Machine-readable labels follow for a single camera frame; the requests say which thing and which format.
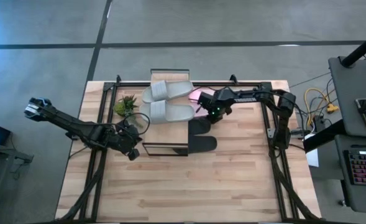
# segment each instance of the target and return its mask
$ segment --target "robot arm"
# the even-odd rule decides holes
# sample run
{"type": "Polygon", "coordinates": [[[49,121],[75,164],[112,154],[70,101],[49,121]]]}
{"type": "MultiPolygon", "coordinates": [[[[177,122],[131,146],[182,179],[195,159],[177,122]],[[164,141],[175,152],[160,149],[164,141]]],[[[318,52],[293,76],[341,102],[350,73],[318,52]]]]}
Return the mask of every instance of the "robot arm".
{"type": "Polygon", "coordinates": [[[224,113],[227,115],[232,113],[231,105],[234,103],[264,103],[279,116],[278,127],[273,135],[273,147],[287,149],[290,141],[288,122],[293,113],[295,101],[296,96],[284,90],[261,87],[258,90],[232,91],[227,87],[215,91],[213,96],[202,92],[198,104],[208,111],[206,118],[214,124],[222,120],[224,113]],[[277,105],[274,103],[274,95],[282,96],[279,97],[277,105]]]}
{"type": "Polygon", "coordinates": [[[52,106],[52,102],[43,98],[31,98],[25,108],[25,117],[34,121],[48,121],[67,131],[71,138],[78,136],[88,147],[108,148],[120,151],[132,161],[140,154],[135,145],[142,139],[137,128],[127,122],[98,124],[74,118],[52,106]]]}

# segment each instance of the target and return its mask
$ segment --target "white slipper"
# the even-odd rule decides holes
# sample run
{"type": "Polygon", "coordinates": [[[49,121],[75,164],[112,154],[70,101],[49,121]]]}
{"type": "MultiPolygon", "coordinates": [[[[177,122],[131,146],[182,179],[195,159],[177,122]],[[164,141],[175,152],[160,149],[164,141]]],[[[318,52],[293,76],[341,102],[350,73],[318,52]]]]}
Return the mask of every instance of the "white slipper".
{"type": "Polygon", "coordinates": [[[165,80],[151,84],[142,94],[144,103],[152,103],[160,100],[171,100],[186,96],[194,89],[190,81],[166,82],[165,80]]]}
{"type": "Polygon", "coordinates": [[[173,105],[166,100],[142,104],[140,113],[146,114],[150,118],[151,124],[189,121],[195,115],[191,105],[173,105]]]}

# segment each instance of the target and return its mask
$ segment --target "rgb keyboard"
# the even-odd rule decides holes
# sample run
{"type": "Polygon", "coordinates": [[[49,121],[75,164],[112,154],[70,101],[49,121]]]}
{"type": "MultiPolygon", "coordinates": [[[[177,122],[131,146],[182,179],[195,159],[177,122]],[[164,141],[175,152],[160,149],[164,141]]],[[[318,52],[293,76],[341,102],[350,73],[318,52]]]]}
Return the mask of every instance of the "rgb keyboard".
{"type": "Polygon", "coordinates": [[[366,154],[346,151],[351,181],[356,185],[366,185],[366,154]]]}

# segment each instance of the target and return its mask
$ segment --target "concrete floor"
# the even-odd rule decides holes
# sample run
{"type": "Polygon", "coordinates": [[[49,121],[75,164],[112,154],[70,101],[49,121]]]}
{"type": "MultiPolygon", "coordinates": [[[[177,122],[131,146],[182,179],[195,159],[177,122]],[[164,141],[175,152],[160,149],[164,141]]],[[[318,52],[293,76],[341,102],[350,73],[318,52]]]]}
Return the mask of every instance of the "concrete floor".
{"type": "MultiPolygon", "coordinates": [[[[93,44],[106,0],[0,1],[0,44],[93,44]]],[[[104,43],[202,41],[365,40],[366,0],[114,0],[104,43]]],[[[187,68],[192,80],[288,80],[327,73],[329,57],[355,45],[101,49],[93,80],[149,80],[151,68],[187,68]]],[[[18,150],[35,155],[2,190],[0,223],[50,221],[71,141],[48,123],[24,118],[30,97],[51,99],[77,116],[93,49],[0,50],[0,126],[14,133],[18,150]]],[[[330,75],[291,91],[324,89],[330,75]]],[[[318,94],[312,93],[309,98],[318,94]]],[[[340,114],[327,115],[332,121],[340,114]]],[[[340,183],[314,179],[324,218],[366,223],[366,214],[341,208],[340,183]]]]}

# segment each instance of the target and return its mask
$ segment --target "wooden tabletop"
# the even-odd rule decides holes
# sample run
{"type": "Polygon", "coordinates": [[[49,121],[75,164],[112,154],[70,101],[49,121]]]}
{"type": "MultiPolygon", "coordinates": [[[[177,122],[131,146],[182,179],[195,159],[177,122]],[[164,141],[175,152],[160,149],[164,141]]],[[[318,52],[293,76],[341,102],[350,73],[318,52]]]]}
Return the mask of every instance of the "wooden tabletop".
{"type": "MultiPolygon", "coordinates": [[[[271,82],[273,89],[288,90],[285,80],[271,82]]],[[[88,82],[80,113],[83,121],[97,120],[103,83],[88,82]]],[[[118,88],[117,100],[134,94],[140,105],[143,90],[144,87],[118,88]]],[[[232,110],[206,134],[217,138],[217,148],[211,152],[188,157],[150,157],[139,143],[140,157],[129,161],[120,152],[108,150],[97,222],[280,221],[260,103],[235,104],[232,110]]],[[[115,114],[113,122],[120,120],[115,114]]],[[[295,114],[289,127],[298,127],[295,114]]],[[[301,145],[300,141],[291,142],[301,145]]],[[[82,142],[74,142],[71,153],[82,147],[82,142]]],[[[290,147],[286,154],[294,189],[320,217],[304,151],[290,147]]],[[[69,160],[56,218],[66,214],[82,193],[89,155],[87,149],[69,160]]],[[[290,214],[286,192],[284,198],[290,214]]],[[[89,211],[92,199],[89,198],[89,211]]]]}

